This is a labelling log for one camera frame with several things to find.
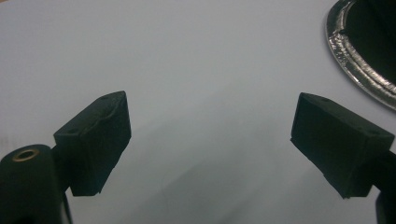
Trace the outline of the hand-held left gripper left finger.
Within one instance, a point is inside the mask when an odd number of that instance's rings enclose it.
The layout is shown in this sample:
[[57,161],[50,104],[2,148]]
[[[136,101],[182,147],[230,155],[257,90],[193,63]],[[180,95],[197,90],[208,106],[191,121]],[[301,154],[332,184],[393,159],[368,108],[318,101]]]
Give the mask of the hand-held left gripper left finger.
[[131,137],[126,92],[96,99],[54,134],[61,188],[75,196],[99,193]]

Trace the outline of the oval silver photo frame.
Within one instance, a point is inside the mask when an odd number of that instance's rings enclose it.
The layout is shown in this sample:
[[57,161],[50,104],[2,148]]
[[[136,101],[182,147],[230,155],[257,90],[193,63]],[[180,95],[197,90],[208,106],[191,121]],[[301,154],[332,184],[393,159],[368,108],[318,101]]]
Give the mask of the oval silver photo frame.
[[396,111],[396,84],[368,64],[349,40],[347,14],[357,0],[338,0],[325,22],[325,36],[334,59],[353,82],[381,104]]

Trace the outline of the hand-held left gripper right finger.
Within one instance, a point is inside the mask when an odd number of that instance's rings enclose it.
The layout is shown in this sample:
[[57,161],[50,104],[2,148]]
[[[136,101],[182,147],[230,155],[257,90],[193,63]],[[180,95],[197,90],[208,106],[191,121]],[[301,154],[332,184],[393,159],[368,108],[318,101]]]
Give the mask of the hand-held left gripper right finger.
[[378,187],[395,196],[395,135],[336,102],[302,92],[291,142],[343,198],[365,197]]

